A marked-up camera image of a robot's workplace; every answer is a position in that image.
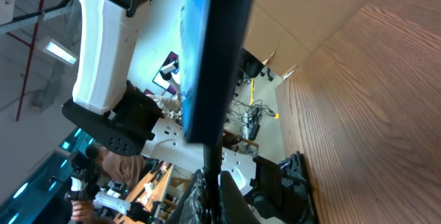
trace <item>red pipe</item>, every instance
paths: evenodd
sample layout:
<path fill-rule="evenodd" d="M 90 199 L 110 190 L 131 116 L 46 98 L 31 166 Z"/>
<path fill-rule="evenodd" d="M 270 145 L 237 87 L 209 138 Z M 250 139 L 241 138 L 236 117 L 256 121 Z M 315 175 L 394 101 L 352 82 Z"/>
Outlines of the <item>red pipe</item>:
<path fill-rule="evenodd" d="M 44 0 L 40 0 L 39 11 L 43 9 L 43 3 L 44 3 Z M 34 32 L 32 33 L 32 40 L 30 42 L 30 47 L 29 47 L 28 64 L 26 65 L 25 79 L 23 80 L 23 87 L 21 88 L 19 110 L 17 111 L 17 117 L 15 118 L 15 121 L 19 121 L 19 119 L 20 119 L 21 105 L 23 104 L 23 98 L 25 96 L 26 83 L 28 82 L 28 76 L 29 76 L 30 62 L 32 60 L 32 54 L 34 53 L 35 40 L 37 39 L 37 32 L 38 31 L 39 31 L 39 22 L 37 22 L 34 25 Z"/>
<path fill-rule="evenodd" d="M 25 44 L 25 45 L 27 45 L 28 47 L 30 47 L 30 44 L 28 43 L 28 42 L 26 42 L 26 41 L 24 41 L 23 39 L 21 39 L 21 38 L 19 38 L 19 37 L 17 37 L 17 36 L 15 36 L 14 34 L 12 34 L 12 33 L 6 33 L 7 35 L 9 35 L 10 37 L 12 37 L 12 38 L 14 38 L 14 39 L 16 39 L 17 41 L 20 41 L 20 42 L 22 42 L 23 44 Z"/>

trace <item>wooden table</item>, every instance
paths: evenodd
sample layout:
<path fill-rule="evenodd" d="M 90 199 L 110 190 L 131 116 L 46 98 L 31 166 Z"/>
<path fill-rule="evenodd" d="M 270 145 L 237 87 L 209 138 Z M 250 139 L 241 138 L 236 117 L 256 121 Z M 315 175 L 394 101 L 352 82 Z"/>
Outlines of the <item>wooden table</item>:
<path fill-rule="evenodd" d="M 276 90 L 320 223 L 441 223 L 441 0 L 371 0 Z"/>
<path fill-rule="evenodd" d="M 165 198 L 165 193 L 167 192 L 167 186 L 169 185 L 170 179 L 173 174 L 174 165 L 170 166 L 170 168 L 164 173 L 162 179 L 158 183 L 154 183 L 154 189 L 152 192 L 152 195 L 149 198 L 149 201 L 147 202 L 147 205 L 145 205 L 145 209 L 149 212 L 152 211 L 153 203 L 155 201 L 163 202 Z M 154 173 L 147 173 L 143 179 L 141 179 L 136 187 L 127 195 L 125 198 L 126 201 L 133 201 L 135 197 L 144 189 L 144 184 L 148 183 L 154 176 Z M 147 192 L 142 193 L 142 195 L 139 196 L 139 199 L 141 199 L 143 196 L 145 196 Z M 128 223 L 142 223 L 140 221 L 133 221 L 132 219 L 123 216 L 122 214 L 117 214 L 114 218 L 114 221 L 116 224 L 119 224 L 124 221 L 124 224 Z"/>

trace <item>wooden tabletop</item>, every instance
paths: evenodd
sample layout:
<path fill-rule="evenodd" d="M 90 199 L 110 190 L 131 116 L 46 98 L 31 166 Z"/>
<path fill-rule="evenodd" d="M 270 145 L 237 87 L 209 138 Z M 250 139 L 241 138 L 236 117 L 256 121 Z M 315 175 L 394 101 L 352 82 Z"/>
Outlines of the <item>wooden tabletop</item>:
<path fill-rule="evenodd" d="M 170 166 L 170 168 L 164 173 L 162 179 L 159 182 L 154 182 L 154 189 L 152 192 L 152 195 L 149 197 L 149 200 L 147 202 L 147 205 L 145 205 L 145 209 L 149 212 L 152 211 L 153 208 L 153 203 L 155 201 L 164 201 L 165 198 L 165 193 L 167 192 L 167 186 L 169 184 L 169 181 L 172 177 L 172 173 L 173 173 L 173 169 L 174 169 L 174 165 Z M 138 184 L 136 185 L 136 187 L 130 191 L 130 193 L 127 195 L 127 197 L 125 198 L 126 201 L 130 201 L 132 202 L 135 197 L 144 189 L 144 184 L 148 183 L 154 176 L 154 173 L 147 173 L 143 179 L 141 179 Z M 147 192 L 142 193 L 138 199 L 141 200 L 141 198 L 143 196 L 145 196 L 147 194 Z M 128 223 L 141 223 L 140 221 L 133 221 L 132 219 L 123 216 L 121 214 L 117 214 L 114 218 L 114 221 L 116 224 L 119 224 L 121 222 L 124 221 L 124 224 L 128 224 Z"/>
<path fill-rule="evenodd" d="M 371 0 L 276 90 L 320 223 L 441 223 L 441 0 Z"/>

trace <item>yellow object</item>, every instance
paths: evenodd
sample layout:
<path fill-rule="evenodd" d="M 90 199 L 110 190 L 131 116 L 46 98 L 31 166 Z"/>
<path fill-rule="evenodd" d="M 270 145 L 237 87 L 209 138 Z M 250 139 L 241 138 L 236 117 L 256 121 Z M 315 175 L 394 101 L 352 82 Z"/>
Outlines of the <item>yellow object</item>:
<path fill-rule="evenodd" d="M 251 79 L 251 99 L 249 100 L 249 105 L 253 105 L 254 102 L 254 79 Z"/>

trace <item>cardboard box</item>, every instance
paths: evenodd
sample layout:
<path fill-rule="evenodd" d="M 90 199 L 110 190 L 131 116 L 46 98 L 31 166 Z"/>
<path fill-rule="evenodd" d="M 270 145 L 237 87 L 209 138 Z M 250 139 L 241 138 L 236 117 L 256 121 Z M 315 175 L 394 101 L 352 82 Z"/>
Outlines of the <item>cardboard box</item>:
<path fill-rule="evenodd" d="M 254 0 L 244 48 L 282 76 L 368 0 Z"/>

